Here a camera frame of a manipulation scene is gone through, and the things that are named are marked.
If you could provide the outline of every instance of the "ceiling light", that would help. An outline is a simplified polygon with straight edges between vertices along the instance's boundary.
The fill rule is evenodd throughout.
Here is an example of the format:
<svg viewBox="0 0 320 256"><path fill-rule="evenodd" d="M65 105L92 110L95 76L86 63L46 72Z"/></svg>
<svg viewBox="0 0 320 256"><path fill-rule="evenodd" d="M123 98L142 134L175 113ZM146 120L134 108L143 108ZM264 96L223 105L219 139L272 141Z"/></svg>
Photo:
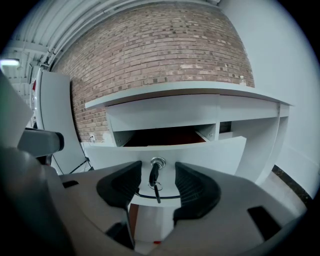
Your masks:
<svg viewBox="0 0 320 256"><path fill-rule="evenodd" d="M19 66L19 59L17 58L4 58L0 59L1 66Z"/></svg>

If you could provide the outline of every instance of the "ceiling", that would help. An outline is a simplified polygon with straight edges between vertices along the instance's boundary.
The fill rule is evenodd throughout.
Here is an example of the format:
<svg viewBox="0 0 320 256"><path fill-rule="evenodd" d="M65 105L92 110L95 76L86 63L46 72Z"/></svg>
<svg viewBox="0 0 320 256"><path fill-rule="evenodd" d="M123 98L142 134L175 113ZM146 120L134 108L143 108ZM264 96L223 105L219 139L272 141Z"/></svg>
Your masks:
<svg viewBox="0 0 320 256"><path fill-rule="evenodd" d="M175 0L211 6L219 1ZM97 23L124 9L154 2L161 0L40 1L14 31L1 54L2 59L19 59L19 66L3 66L3 72L14 88L27 98L32 66L50 69L77 38Z"/></svg>

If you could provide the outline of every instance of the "brick wall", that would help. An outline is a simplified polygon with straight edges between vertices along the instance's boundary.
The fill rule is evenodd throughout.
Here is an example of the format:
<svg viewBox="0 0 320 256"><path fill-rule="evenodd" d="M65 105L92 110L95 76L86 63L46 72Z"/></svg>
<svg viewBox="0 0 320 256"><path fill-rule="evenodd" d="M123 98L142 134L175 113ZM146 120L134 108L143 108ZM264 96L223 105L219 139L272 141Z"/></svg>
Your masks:
<svg viewBox="0 0 320 256"><path fill-rule="evenodd" d="M118 13L84 34L54 66L72 80L80 140L108 130L105 109L85 103L129 88L186 80L254 87L244 46L217 8L162 3Z"/></svg>

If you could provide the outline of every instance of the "key ring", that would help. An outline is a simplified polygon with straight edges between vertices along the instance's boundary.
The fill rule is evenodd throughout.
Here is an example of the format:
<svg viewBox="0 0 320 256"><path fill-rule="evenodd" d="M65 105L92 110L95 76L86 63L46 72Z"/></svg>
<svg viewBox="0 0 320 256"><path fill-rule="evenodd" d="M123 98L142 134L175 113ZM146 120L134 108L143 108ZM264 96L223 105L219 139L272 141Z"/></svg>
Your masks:
<svg viewBox="0 0 320 256"><path fill-rule="evenodd" d="M156 181L155 184L159 184L161 186L161 189L158 188L158 191L161 191L163 189L162 185L160 182ZM150 186L150 182L148 182L148 186L150 189L155 190L153 186Z"/></svg>

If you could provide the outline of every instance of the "electrical outlet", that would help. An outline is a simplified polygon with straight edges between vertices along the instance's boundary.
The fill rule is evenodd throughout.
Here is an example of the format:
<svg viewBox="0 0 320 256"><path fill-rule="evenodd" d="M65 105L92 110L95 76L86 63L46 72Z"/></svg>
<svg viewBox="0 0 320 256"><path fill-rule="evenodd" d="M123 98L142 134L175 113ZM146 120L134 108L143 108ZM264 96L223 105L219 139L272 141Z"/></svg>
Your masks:
<svg viewBox="0 0 320 256"><path fill-rule="evenodd" d="M93 134L93 133L90 133L89 134L90 135L90 140L92 141L92 142L95 142L96 141L96 136Z"/></svg>

